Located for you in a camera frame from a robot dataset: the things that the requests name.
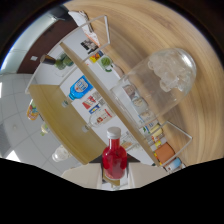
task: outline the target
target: light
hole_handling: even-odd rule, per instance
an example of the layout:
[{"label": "light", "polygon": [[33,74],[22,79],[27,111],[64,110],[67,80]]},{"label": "light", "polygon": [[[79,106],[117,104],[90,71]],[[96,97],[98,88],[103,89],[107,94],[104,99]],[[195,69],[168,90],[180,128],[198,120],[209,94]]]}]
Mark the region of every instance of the light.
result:
[{"label": "light", "polygon": [[2,83],[0,82],[0,99],[2,97]]},{"label": "light", "polygon": [[1,70],[4,70],[6,65],[7,65],[8,61],[5,59],[3,64],[2,64],[2,67],[1,67]]},{"label": "light", "polygon": [[18,158],[18,156],[16,155],[15,151],[12,151],[7,157],[6,159],[8,160],[12,160],[12,161],[15,161],[15,162],[21,162]]}]

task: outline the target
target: glass flask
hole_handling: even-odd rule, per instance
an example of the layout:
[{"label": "glass flask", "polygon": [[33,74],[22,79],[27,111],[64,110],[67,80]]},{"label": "glass flask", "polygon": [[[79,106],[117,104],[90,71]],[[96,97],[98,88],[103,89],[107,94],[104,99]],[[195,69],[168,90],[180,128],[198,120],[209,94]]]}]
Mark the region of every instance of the glass flask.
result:
[{"label": "glass flask", "polygon": [[142,128],[176,106],[195,78],[192,57],[182,49],[168,48],[142,60],[110,91],[133,125]]},{"label": "glass flask", "polygon": [[55,152],[52,154],[52,159],[55,162],[64,161],[68,158],[72,157],[72,154],[68,152],[63,145],[60,145]]},{"label": "glass flask", "polygon": [[109,145],[102,154],[103,168],[107,178],[119,180],[125,174],[127,167],[127,152],[120,145],[121,129],[110,127],[107,129]]}]

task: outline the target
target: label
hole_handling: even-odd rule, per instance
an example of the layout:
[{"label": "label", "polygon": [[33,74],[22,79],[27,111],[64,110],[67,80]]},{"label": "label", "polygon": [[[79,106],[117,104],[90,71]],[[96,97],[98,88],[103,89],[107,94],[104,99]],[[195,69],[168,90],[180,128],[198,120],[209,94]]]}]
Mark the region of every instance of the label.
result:
[{"label": "label", "polygon": [[94,103],[96,103],[95,99],[93,98],[93,96],[89,96],[87,98],[87,100],[85,100],[84,102],[82,102],[83,106],[86,109],[89,109]]},{"label": "label", "polygon": [[162,142],[160,140],[155,143],[157,149],[159,148],[160,145],[162,145]]},{"label": "label", "polygon": [[105,124],[107,121],[109,121],[113,117],[114,117],[114,113],[109,108],[106,108],[99,111],[98,118],[96,121],[98,124],[100,123]]},{"label": "label", "polygon": [[135,96],[132,99],[132,105],[138,114],[141,114],[148,109],[148,104],[142,97]]},{"label": "label", "polygon": [[95,100],[99,100],[100,98],[101,98],[101,95],[99,94],[99,92],[94,92],[93,94],[92,94],[92,96],[94,97],[94,99]]},{"label": "label", "polygon": [[88,83],[81,78],[74,86],[74,89],[76,92],[81,93],[88,87]]},{"label": "label", "polygon": [[99,104],[97,104],[95,107],[93,107],[91,110],[89,110],[90,114],[93,114],[96,110],[100,108]]}]

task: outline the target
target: red liquid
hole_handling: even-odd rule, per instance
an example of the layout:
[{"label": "red liquid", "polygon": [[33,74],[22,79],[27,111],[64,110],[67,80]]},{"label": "red liquid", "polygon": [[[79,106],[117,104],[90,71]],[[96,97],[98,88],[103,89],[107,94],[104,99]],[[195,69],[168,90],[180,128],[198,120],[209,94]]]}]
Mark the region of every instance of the red liquid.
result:
[{"label": "red liquid", "polygon": [[127,152],[120,146],[120,139],[109,139],[102,154],[105,175],[112,180],[119,180],[127,167]]}]

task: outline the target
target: bottle cap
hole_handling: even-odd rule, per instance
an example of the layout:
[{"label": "bottle cap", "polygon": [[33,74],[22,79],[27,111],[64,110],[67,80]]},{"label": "bottle cap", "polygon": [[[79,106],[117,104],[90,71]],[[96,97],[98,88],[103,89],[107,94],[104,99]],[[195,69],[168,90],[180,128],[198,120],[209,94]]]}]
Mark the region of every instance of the bottle cap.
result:
[{"label": "bottle cap", "polygon": [[61,103],[61,105],[62,105],[63,107],[67,107],[67,106],[68,106],[68,102],[67,102],[66,100],[64,100],[64,101]]},{"label": "bottle cap", "polygon": [[82,126],[82,131],[86,133],[87,131],[89,131],[89,128],[86,125],[84,125]]},{"label": "bottle cap", "polygon": [[118,139],[121,137],[121,129],[118,127],[110,127],[107,129],[107,137],[109,139]]}]

